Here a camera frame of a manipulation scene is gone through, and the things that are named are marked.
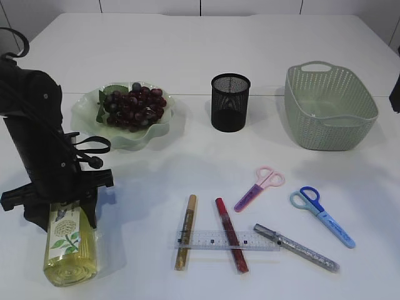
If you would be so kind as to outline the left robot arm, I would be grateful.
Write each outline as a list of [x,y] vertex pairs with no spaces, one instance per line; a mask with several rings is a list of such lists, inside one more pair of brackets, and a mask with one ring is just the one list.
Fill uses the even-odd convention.
[[1,116],[30,182],[4,192],[1,206],[10,211],[22,205],[25,220],[47,230],[51,205],[78,202],[96,228],[98,188],[114,184],[112,171],[102,168],[99,157],[111,150],[111,143],[93,136],[85,141],[103,148],[76,148],[78,132],[62,128],[61,86],[43,71],[18,67],[16,59],[28,54],[29,41],[15,29],[7,31],[18,36],[24,48],[19,54],[1,55]]

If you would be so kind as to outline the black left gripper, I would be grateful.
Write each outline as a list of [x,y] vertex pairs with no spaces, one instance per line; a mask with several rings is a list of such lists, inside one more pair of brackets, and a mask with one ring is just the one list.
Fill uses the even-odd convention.
[[77,133],[64,132],[61,116],[10,115],[4,122],[30,182],[3,192],[2,208],[23,206],[25,220],[47,232],[51,204],[79,201],[89,225],[96,229],[98,188],[113,186],[112,171],[103,169],[99,154],[109,152],[111,143],[95,136],[92,140],[104,148],[77,149],[73,142]]

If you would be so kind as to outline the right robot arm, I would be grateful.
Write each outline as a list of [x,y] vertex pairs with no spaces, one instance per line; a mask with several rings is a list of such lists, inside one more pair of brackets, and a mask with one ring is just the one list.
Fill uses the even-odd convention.
[[391,107],[395,113],[400,113],[400,76],[398,77],[396,84],[389,96]]

